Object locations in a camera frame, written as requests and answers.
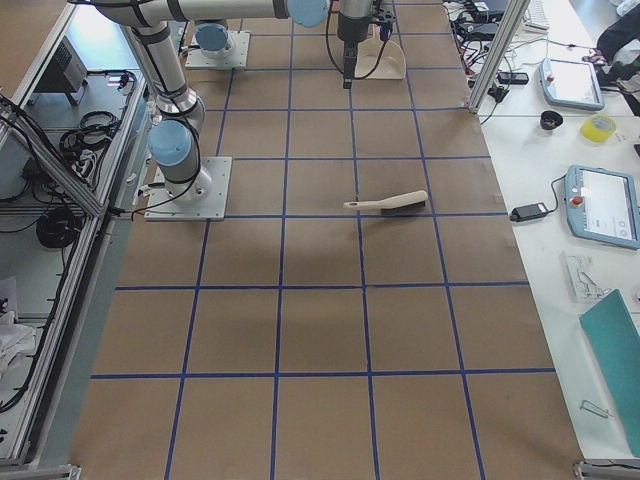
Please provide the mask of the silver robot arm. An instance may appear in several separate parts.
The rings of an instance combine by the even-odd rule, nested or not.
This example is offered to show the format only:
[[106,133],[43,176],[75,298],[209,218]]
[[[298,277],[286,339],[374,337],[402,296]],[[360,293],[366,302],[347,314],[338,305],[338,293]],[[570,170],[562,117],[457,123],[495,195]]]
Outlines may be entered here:
[[201,97],[188,86],[170,38],[171,21],[194,22],[202,32],[198,44],[219,52],[229,44],[229,19],[290,19],[311,28],[328,21],[331,1],[90,1],[107,19],[133,37],[134,56],[150,83],[162,115],[148,137],[148,147],[165,181],[169,200],[197,204],[213,188],[199,153],[198,136],[204,122]]
[[228,28],[220,23],[200,23],[195,27],[194,38],[203,55],[212,59],[229,57],[234,43]]

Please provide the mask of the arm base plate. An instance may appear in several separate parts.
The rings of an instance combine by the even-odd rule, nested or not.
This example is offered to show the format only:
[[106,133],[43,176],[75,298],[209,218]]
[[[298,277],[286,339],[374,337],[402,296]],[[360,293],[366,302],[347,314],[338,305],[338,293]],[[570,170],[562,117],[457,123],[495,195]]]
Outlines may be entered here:
[[188,184],[182,189],[171,183],[153,189],[144,217],[150,221],[223,220],[231,170],[231,157],[203,157],[201,172],[189,191],[176,199]]
[[187,54],[185,66],[192,70],[229,70],[234,68],[245,68],[248,59],[249,43],[251,33],[248,31],[228,31],[234,43],[232,54],[223,59],[207,58],[203,55],[195,38],[191,44],[191,49]]

